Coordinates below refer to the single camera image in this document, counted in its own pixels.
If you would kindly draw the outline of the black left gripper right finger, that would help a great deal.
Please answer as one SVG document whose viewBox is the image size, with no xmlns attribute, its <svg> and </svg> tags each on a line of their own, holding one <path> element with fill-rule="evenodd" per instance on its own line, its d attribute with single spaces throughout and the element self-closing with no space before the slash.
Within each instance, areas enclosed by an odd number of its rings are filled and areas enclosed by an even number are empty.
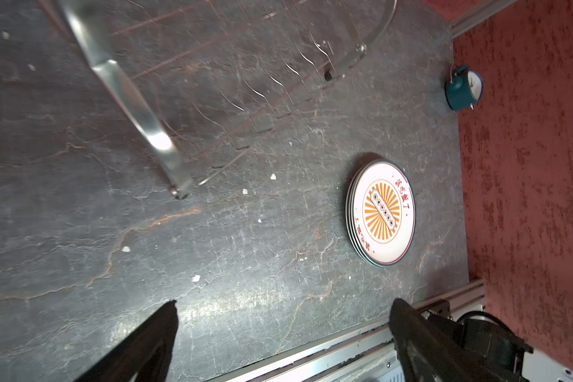
<svg viewBox="0 0 573 382">
<path fill-rule="evenodd" d="M 403 299 L 389 317 L 406 381 L 499 381 Z"/>
</svg>

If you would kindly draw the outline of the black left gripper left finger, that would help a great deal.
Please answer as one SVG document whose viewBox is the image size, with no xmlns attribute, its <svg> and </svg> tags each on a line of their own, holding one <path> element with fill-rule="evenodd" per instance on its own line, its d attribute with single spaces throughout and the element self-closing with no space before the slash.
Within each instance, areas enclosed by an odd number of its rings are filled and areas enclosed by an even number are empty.
<svg viewBox="0 0 573 382">
<path fill-rule="evenodd" d="M 178 326 L 176 301 L 171 300 L 77 380 L 167 380 Z"/>
</svg>

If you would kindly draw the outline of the stainless steel dish rack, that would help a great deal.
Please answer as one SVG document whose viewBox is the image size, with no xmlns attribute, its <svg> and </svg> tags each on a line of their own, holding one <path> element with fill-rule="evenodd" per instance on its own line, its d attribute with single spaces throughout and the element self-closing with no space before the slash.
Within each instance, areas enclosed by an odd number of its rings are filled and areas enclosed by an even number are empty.
<svg viewBox="0 0 573 382">
<path fill-rule="evenodd" d="M 41 9 L 132 122 L 182 200 L 344 77 L 387 31 L 383 3 L 42 1 Z"/>
</svg>

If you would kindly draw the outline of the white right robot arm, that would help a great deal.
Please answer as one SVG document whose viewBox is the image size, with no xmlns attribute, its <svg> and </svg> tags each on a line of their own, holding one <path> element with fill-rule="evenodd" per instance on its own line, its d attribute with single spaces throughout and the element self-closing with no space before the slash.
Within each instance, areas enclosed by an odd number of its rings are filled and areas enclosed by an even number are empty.
<svg viewBox="0 0 573 382">
<path fill-rule="evenodd" d="M 431 314 L 427 319 L 463 353 L 500 381 L 526 381 L 525 354 L 533 347 L 490 313 L 476 310 L 453 321 Z"/>
</svg>

